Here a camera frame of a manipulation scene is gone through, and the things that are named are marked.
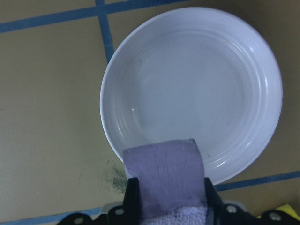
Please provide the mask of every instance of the screw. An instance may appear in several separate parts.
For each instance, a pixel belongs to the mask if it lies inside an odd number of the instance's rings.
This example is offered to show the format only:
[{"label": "screw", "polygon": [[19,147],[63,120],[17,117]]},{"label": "screw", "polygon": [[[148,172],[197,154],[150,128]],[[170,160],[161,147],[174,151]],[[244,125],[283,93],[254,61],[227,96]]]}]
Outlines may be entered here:
[{"label": "screw", "polygon": [[281,216],[278,213],[275,213],[275,212],[271,212],[269,214],[269,217],[271,218],[271,220],[274,220],[274,221],[280,221],[281,220]]},{"label": "screw", "polygon": [[234,206],[234,205],[228,205],[227,207],[226,207],[226,210],[227,210],[227,212],[229,212],[229,213],[236,213],[238,210],[237,210],[237,208]]},{"label": "screw", "polygon": [[123,215],[123,214],[124,214],[124,210],[123,210],[123,209],[117,209],[114,213],[115,213],[116,215],[120,216],[120,215]]},{"label": "screw", "polygon": [[74,224],[78,225],[78,224],[82,224],[84,222],[84,219],[82,217],[76,218],[74,220]]}]

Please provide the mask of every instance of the beige tile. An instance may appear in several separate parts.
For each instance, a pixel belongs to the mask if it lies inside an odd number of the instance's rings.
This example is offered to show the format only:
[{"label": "beige tile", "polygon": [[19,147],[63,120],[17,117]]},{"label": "beige tile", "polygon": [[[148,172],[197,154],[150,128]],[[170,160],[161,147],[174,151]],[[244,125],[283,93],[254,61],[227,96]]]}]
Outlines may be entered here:
[{"label": "beige tile", "polygon": [[300,2],[193,0],[111,14],[115,48],[146,20],[171,9],[191,6],[221,9],[251,24],[270,45],[282,73],[284,100],[277,130],[261,156],[229,182],[300,170]]},{"label": "beige tile", "polygon": [[219,192],[221,198],[244,204],[254,215],[286,203],[300,213],[300,178]]},{"label": "beige tile", "polygon": [[1,0],[0,23],[92,6],[94,0]]},{"label": "beige tile", "polygon": [[98,19],[0,34],[0,222],[123,198],[99,115]]}]

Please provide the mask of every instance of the yellow object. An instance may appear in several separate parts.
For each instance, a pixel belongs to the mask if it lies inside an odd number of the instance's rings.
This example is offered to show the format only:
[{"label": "yellow object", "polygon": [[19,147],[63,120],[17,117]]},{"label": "yellow object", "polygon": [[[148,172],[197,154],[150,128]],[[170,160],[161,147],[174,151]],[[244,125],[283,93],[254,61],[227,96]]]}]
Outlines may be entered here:
[{"label": "yellow object", "polygon": [[285,213],[289,214],[291,217],[294,217],[295,219],[300,221],[300,217],[297,215],[295,210],[289,204],[282,205],[282,206],[276,208],[276,210],[285,212]]}]

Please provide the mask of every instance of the white bowl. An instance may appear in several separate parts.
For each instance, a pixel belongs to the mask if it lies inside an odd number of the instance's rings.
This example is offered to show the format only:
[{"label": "white bowl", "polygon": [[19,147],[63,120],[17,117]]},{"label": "white bowl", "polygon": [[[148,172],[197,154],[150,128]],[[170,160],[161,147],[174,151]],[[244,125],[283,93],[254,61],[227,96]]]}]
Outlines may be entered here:
[{"label": "white bowl", "polygon": [[122,160],[126,148],[194,138],[214,184],[243,171],[278,123],[282,83],[264,39],[241,19],[182,8],[134,30],[109,62],[100,112]]}]

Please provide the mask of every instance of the dark stain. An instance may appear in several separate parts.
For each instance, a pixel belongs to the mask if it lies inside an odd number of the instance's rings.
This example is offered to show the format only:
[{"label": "dark stain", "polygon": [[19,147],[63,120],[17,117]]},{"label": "dark stain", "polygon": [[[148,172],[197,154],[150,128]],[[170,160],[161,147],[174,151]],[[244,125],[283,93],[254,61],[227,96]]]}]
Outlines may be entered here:
[{"label": "dark stain", "polygon": [[126,185],[127,185],[127,178],[124,170],[113,165],[112,166],[112,187],[118,193],[123,194],[126,191]]}]

